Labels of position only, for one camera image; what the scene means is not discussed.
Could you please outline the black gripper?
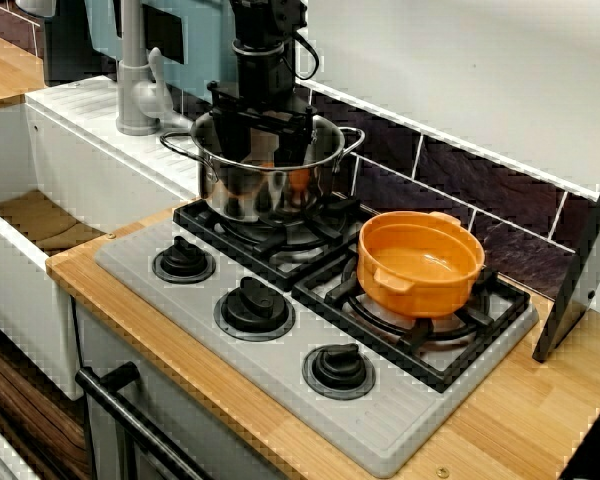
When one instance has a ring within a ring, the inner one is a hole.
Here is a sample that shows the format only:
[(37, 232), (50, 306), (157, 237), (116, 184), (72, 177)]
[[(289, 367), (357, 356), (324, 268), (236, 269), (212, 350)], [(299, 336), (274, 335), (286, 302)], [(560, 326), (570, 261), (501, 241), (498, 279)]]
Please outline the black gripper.
[(303, 165), (314, 109), (295, 94), (289, 44), (254, 49), (234, 44), (237, 80), (212, 81), (211, 115), (223, 155), (248, 155), (250, 129), (274, 131), (275, 165)]

